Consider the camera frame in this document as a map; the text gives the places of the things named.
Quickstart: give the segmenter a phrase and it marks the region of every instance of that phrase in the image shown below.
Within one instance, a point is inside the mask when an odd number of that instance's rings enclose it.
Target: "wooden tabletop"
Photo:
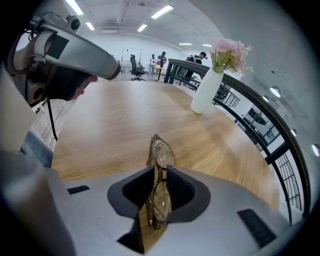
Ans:
[[[88,86],[64,122],[52,168],[62,180],[138,168],[146,164],[151,136],[159,134],[174,165],[235,182],[278,209],[279,189],[256,146],[216,106],[194,113],[192,93],[144,81]]]

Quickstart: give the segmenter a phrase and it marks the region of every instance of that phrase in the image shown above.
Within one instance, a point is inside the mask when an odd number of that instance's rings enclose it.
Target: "white vase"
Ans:
[[[218,74],[213,71],[212,67],[208,70],[193,97],[191,103],[192,111],[201,114],[206,110],[216,96],[223,77],[223,72]]]

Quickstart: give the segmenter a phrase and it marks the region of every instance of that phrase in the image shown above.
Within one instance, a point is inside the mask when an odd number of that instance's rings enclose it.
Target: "office chair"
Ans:
[[[140,78],[141,75],[144,75],[146,72],[142,70],[142,69],[144,69],[144,67],[137,67],[136,56],[131,55],[130,61],[131,61],[131,65],[132,65],[131,74],[136,76],[135,78],[131,78],[131,81],[134,81],[134,80],[146,81],[146,80]]]

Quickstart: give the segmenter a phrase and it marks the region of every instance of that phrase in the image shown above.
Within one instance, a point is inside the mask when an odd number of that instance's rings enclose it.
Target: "round ceiling light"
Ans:
[[[320,157],[320,147],[319,147],[319,145],[318,144],[313,144],[311,147],[312,147],[312,150],[315,153],[315,155],[317,157]]]
[[[263,98],[266,102],[269,102],[269,97],[268,97],[268,96],[262,96],[262,98]]]
[[[277,96],[278,98],[280,98],[280,89],[278,88],[278,87],[276,87],[276,86],[272,86],[271,88],[270,88],[270,91],[275,95],[275,96]]]
[[[297,136],[297,131],[296,131],[296,129],[291,129],[290,131],[291,131],[291,133],[293,134],[294,137]]]

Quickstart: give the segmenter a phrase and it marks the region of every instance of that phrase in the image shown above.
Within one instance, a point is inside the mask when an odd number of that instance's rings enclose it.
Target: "chair backrest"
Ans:
[[[137,63],[136,63],[136,56],[134,56],[133,54],[130,56],[130,61],[131,61],[131,74],[135,75],[136,71],[137,71]]]

